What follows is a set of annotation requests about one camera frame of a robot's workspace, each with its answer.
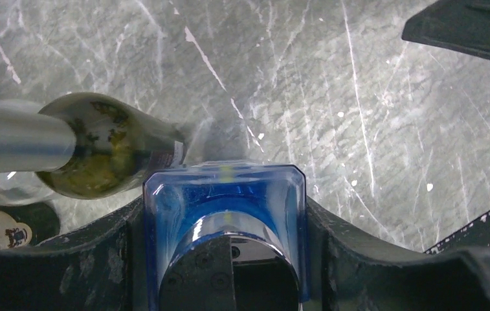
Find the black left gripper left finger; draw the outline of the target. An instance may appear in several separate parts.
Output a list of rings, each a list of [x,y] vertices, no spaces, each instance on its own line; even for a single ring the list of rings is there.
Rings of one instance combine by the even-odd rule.
[[[0,310],[147,310],[140,198],[38,246],[0,251]]]

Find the clear glass bottle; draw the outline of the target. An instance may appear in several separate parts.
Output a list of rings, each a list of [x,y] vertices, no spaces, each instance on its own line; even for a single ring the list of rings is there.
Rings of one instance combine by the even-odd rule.
[[[0,173],[0,206],[28,205],[61,197],[33,172]]]

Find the green wine bottle brown label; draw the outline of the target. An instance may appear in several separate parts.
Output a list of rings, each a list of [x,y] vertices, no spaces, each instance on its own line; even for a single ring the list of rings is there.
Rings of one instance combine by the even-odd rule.
[[[31,172],[81,200],[140,187],[177,167],[187,145],[177,128],[100,93],[70,93],[48,104],[0,100],[0,173]]]

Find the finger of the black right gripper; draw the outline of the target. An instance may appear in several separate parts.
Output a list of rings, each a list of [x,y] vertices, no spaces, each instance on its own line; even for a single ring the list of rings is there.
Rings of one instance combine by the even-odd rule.
[[[440,0],[405,23],[401,39],[490,60],[490,0]]]

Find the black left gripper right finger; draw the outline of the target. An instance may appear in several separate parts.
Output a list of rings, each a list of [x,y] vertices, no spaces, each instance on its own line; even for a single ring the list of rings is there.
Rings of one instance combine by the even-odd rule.
[[[490,310],[490,210],[422,253],[308,199],[306,310]]]

